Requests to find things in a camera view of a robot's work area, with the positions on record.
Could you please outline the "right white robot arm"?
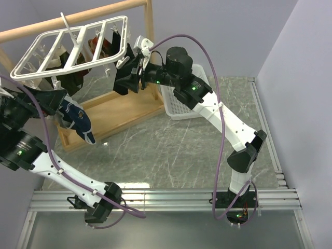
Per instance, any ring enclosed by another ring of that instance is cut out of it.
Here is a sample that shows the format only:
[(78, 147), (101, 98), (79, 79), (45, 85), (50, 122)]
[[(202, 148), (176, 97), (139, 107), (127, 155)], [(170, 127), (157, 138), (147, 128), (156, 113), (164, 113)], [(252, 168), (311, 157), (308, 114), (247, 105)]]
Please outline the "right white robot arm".
[(192, 72), (193, 60), (183, 47), (167, 50), (161, 65), (150, 62), (151, 51), (144, 50), (123, 66), (125, 88), (137, 93), (148, 83), (173, 88), (175, 98), (205, 118), (228, 140), (233, 152), (227, 158), (232, 169), (228, 196), (230, 205), (241, 207), (250, 199), (251, 171), (265, 140), (263, 130), (245, 124), (219, 100), (219, 95)]

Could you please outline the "white plastic clip hanger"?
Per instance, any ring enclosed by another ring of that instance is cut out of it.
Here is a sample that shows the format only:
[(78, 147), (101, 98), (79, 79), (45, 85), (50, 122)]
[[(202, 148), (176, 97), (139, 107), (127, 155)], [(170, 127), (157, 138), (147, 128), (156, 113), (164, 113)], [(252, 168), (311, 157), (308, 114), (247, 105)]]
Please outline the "white plastic clip hanger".
[[(16, 81), (25, 81), (36, 78), (47, 78), (58, 75), (66, 75), (69, 73), (75, 73), (82, 70), (87, 70), (90, 68), (108, 65), (110, 63), (116, 63), (119, 65), (125, 60), (125, 54), (127, 52), (127, 42), (128, 42), (128, 17), (127, 16), (117, 16), (110, 19), (105, 19), (102, 21), (98, 21), (95, 23), (90, 23), (83, 26), (69, 27), (67, 20), (64, 15), (61, 16), (66, 28), (47, 31), (39, 34), (32, 44), (29, 46), (28, 50), (25, 52), (23, 57), (20, 59), (18, 64), (13, 68), (10, 73), (10, 77)], [(114, 55), (101, 58), (102, 51), (102, 43), (105, 38), (106, 33), (109, 30), (116, 31), (115, 24), (121, 24), (121, 30), (119, 32), (120, 42), (118, 48), (116, 48), (116, 52)], [(97, 45), (94, 50), (94, 53), (91, 54), (92, 58), (86, 59), (86, 62), (83, 64), (77, 64), (77, 59), (80, 54), (83, 53), (83, 47), (88, 42), (87, 34), (91, 29), (96, 30), (96, 35), (98, 37)], [(71, 37), (73, 48), (70, 50), (70, 55), (65, 63), (65, 65), (60, 69), (55, 70), (46, 70), (49, 65), (51, 59), (55, 55), (56, 49), (63, 42), (63, 38), (65, 35), (69, 35)], [(29, 62), (30, 58), (37, 54), (37, 48), (42, 44), (42, 41), (47, 37), (55, 37), (55, 41), (53, 45), (50, 47), (49, 52), (41, 59), (41, 63), (39, 68), (35, 72), (31, 73), (22, 73), (22, 70)]]

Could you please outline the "navy blue white-trimmed underwear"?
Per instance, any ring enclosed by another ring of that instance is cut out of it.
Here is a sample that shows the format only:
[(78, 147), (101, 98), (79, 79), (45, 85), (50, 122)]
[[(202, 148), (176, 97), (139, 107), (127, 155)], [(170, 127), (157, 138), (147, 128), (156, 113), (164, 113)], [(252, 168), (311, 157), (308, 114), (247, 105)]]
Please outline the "navy blue white-trimmed underwear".
[(67, 129), (74, 130), (88, 144), (93, 145), (96, 143), (90, 118), (83, 107), (68, 94), (65, 96), (57, 113), (61, 114), (67, 122)]

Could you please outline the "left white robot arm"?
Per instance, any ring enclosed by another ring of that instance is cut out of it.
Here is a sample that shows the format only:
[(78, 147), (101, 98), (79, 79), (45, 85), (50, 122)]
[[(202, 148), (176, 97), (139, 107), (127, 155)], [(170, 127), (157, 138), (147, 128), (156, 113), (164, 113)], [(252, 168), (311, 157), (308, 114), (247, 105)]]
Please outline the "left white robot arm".
[(87, 223), (103, 223), (113, 208), (120, 207), (121, 188), (79, 172), (63, 161), (48, 142), (23, 128), (31, 118), (55, 114), (65, 95), (65, 90), (1, 89), (1, 164), (13, 171), (24, 169), (59, 183), (75, 194), (67, 201), (74, 209), (86, 210)]

